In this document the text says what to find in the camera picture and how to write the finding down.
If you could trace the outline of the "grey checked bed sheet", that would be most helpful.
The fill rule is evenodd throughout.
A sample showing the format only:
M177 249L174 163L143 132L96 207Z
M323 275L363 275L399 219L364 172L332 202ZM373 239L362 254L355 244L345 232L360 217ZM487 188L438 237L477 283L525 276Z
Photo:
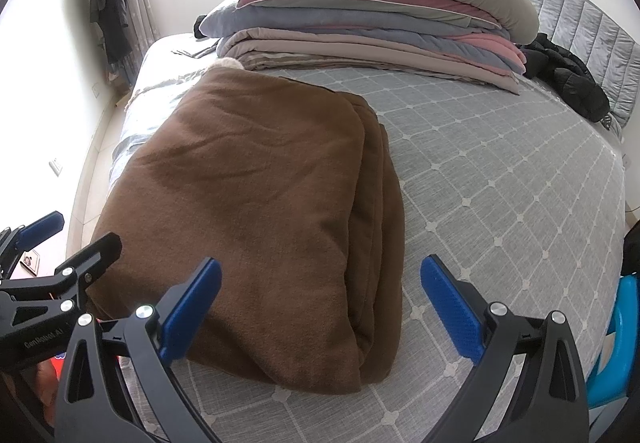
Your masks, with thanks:
M510 93L360 66L285 68L283 76L363 96L387 131L406 218L400 346L383 382L344 397L178 363L181 385L221 440L421 441L471 367L421 287L420 263L431 254L515 313L563 312L590 371L626 231L614 141L527 80Z

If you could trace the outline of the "dark clothes hanging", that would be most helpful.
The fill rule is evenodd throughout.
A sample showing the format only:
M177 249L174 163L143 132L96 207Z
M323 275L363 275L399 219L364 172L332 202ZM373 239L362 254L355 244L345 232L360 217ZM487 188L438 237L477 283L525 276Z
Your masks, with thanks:
M127 0L89 0L89 21L101 29L107 61L117 64L132 52L127 37Z

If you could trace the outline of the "black jacket on bed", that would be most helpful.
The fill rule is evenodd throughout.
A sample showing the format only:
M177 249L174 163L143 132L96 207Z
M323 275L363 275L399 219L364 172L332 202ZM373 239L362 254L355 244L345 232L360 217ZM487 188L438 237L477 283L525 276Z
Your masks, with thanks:
M578 115L600 122L611 111L602 87L570 50L554 44L544 33L520 50L526 57L524 76L544 82Z

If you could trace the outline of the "stack of folded quilts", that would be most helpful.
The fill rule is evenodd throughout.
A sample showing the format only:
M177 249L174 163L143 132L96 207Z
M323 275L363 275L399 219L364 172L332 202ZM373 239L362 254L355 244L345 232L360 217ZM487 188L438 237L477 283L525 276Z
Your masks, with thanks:
M518 91L538 16L528 0L226 0L198 21L249 70L364 65Z

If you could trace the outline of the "grey padded headboard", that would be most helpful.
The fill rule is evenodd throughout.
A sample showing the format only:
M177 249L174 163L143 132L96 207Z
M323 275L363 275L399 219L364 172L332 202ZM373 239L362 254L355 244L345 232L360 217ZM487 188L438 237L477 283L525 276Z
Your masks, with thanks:
M625 128L639 96L639 44L590 0L529 0L539 30L584 62Z

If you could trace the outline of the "brown wool coat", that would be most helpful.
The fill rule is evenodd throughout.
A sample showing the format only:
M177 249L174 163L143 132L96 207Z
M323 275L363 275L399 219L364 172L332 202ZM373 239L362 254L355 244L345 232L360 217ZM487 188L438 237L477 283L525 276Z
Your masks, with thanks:
M405 210L361 96L213 67L126 163L96 235L122 254L89 290L117 319L205 258L222 282L189 352L321 394L384 380L401 330Z

